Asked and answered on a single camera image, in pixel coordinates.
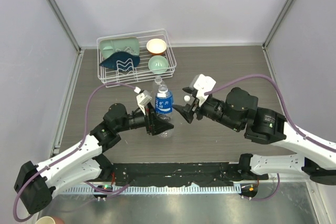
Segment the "white bottle cap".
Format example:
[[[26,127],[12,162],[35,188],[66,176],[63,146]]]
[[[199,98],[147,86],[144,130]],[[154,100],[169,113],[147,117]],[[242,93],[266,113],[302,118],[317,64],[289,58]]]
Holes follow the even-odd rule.
[[[191,100],[191,97],[190,97],[189,95],[185,95],[185,96],[184,96],[184,101],[185,101],[185,102],[188,103],[188,102],[190,102],[190,100]]]

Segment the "blue label water bottle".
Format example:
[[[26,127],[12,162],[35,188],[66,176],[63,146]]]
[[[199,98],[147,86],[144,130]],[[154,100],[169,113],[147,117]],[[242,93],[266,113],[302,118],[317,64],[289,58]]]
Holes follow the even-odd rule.
[[[159,118],[171,124],[173,123],[173,103],[173,94],[167,85],[159,85],[155,95],[155,112]]]

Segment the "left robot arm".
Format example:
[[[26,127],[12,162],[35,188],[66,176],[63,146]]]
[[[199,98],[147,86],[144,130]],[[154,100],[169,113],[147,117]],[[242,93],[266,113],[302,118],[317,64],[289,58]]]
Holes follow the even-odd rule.
[[[112,174],[113,165],[104,152],[114,147],[120,140],[120,132],[145,128],[156,136],[174,125],[160,118],[153,106],[148,103],[144,110],[128,113],[121,103],[111,105],[103,116],[103,121],[91,132],[85,132],[77,144],[43,162],[24,163],[19,170],[14,190],[13,215],[17,216],[17,204],[22,202],[30,215],[46,208],[59,193],[66,189],[93,179],[107,181]]]

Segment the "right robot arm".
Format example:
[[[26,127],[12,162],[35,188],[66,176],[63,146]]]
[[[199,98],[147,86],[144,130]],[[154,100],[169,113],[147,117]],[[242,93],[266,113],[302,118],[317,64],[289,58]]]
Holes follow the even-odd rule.
[[[313,182],[335,185],[335,145],[290,125],[284,115],[258,106],[258,98],[239,87],[231,89],[226,100],[209,95],[173,108],[188,122],[206,117],[253,143],[273,145],[292,151],[287,156],[242,154],[237,173],[242,179],[269,173],[306,174]]]

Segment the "clear unlabelled plastic bottle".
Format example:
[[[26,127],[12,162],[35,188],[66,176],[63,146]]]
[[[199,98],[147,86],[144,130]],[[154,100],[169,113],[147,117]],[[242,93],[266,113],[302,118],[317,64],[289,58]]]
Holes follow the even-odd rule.
[[[162,77],[161,77],[161,76],[156,76],[155,79],[154,79],[154,81],[153,81],[153,84],[152,84],[152,94],[153,94],[154,96],[156,96],[156,94],[157,94],[158,91],[159,91],[159,87],[160,87],[161,85],[164,85],[164,84],[166,84],[166,83],[165,83],[165,81],[162,79]]]

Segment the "light green bowl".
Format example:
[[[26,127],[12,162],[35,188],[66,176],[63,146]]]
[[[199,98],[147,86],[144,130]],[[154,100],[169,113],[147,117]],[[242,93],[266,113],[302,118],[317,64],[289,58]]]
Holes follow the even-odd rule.
[[[148,68],[154,74],[162,74],[169,68],[169,63],[163,56],[152,56],[148,62]]]

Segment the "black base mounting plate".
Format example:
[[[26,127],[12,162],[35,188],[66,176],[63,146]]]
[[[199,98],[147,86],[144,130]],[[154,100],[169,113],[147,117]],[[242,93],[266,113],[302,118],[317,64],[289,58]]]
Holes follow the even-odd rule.
[[[115,182],[133,187],[232,186],[243,180],[267,180],[267,174],[255,175],[239,164],[216,163],[115,163],[106,178],[90,182]]]

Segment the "orange white bowl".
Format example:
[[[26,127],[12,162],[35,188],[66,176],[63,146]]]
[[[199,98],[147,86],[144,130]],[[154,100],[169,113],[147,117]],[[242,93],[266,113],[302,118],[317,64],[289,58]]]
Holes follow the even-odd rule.
[[[161,55],[167,49],[167,44],[163,39],[154,38],[146,43],[146,49],[152,55]]]

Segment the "dark blue leaf plate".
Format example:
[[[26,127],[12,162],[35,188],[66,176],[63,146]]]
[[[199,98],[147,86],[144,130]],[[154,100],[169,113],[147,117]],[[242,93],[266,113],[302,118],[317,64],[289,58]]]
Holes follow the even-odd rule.
[[[110,57],[101,62],[99,66],[115,71],[127,72],[134,70],[139,63],[139,56],[132,55],[125,51],[119,51],[113,53]]]

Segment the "light green divided plate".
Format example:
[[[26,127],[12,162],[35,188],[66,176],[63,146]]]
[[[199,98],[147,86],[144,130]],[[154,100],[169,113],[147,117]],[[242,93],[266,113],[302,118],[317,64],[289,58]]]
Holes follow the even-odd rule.
[[[131,55],[140,54],[140,44],[136,37],[103,39],[98,42],[98,48],[104,59],[108,59],[115,52],[125,51]]]

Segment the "pink cup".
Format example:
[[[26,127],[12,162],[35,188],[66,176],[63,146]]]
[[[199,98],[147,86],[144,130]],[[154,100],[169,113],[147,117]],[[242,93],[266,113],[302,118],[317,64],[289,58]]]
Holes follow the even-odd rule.
[[[65,224],[65,222],[62,219],[56,216],[52,216],[52,219],[54,220],[54,224]]]

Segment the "beige paper cup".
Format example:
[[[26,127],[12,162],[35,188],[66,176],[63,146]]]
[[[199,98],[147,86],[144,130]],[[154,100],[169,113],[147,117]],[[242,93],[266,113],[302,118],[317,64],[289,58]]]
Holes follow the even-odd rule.
[[[54,220],[51,216],[43,216],[39,218],[35,224],[54,224]]]

